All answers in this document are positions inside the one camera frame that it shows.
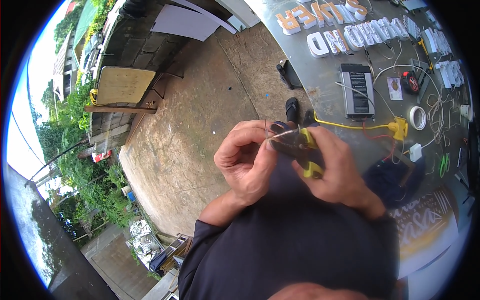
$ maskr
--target concrete floor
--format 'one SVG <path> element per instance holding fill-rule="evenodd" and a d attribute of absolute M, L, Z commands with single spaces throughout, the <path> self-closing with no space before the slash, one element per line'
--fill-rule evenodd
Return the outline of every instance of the concrete floor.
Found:
<path fill-rule="evenodd" d="M 236 35 L 219 28 L 177 55 L 173 71 L 185 77 L 157 83 L 164 100 L 150 92 L 147 101 L 156 100 L 158 111 L 144 117 L 119 157 L 160 231 L 193 235 L 202 209 L 228 190 L 213 155 L 235 124 L 286 121 L 285 101 L 292 96 L 302 116 L 311 107 L 303 89 L 288 90 L 280 81 L 275 66 L 285 59 L 263 24 Z"/>

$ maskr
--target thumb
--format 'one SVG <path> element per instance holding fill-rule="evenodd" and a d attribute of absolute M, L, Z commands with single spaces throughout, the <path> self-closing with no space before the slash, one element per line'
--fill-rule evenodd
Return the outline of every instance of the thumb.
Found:
<path fill-rule="evenodd" d="M 257 156 L 253 162 L 252 172 L 263 176 L 270 176 L 276 166 L 277 152 L 268 147 L 268 140 L 265 140 L 258 149 Z"/>
<path fill-rule="evenodd" d="M 321 199 L 322 198 L 322 190 L 325 185 L 325 182 L 322 179 L 315 179 L 311 177 L 304 177 L 303 176 L 303 168 L 298 164 L 296 160 L 292 161 L 292 168 L 296 171 L 300 179 L 305 182 L 312 192 L 312 194 Z"/>

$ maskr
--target tarp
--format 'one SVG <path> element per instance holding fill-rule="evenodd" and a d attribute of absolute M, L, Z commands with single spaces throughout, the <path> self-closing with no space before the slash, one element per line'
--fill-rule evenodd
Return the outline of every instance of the tarp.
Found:
<path fill-rule="evenodd" d="M 93 21 L 95 17 L 97 8 L 93 5 L 91 0 L 88 0 L 85 3 L 84 10 L 78 19 L 77 28 L 75 29 L 75 37 L 73 39 L 73 47 L 77 47 L 78 43 L 85 35 L 90 23 Z"/>

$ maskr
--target foot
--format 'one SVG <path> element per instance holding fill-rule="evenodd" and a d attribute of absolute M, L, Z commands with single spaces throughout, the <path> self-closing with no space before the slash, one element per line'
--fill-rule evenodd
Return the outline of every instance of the foot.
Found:
<path fill-rule="evenodd" d="M 287 122 L 298 124 L 299 120 L 299 102 L 295 97 L 287 100 L 285 103 L 285 113 L 287 114 Z"/>
<path fill-rule="evenodd" d="M 309 127 L 313 123 L 315 123 L 315 115 L 313 109 L 310 108 L 305 112 L 305 117 L 303 118 L 303 127 Z"/>

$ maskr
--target sleeve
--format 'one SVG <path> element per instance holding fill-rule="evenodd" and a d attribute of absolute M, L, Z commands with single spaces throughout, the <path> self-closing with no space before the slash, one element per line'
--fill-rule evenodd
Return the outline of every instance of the sleeve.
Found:
<path fill-rule="evenodd" d="M 213 226 L 197 220 L 193 233 L 192 247 L 180 268 L 178 285 L 180 299 L 189 299 L 190 286 L 200 262 L 225 228 Z"/>
<path fill-rule="evenodd" d="M 395 219 L 385 213 L 380 218 L 370 221 L 370 225 L 385 250 L 388 267 L 394 271 L 397 278 L 400 268 L 400 245 Z"/>

